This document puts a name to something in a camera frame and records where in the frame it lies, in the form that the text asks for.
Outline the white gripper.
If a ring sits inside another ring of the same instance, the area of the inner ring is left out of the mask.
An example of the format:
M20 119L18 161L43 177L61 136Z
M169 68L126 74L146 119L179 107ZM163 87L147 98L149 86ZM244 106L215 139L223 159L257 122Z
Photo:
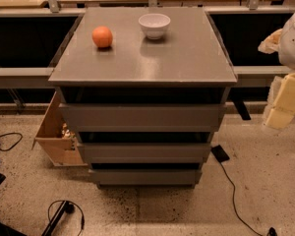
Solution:
M263 40L258 50L265 54L278 51L279 62L295 70L295 13L278 29ZM275 77L270 85L263 115L264 130L283 130L295 116L295 73L284 78Z

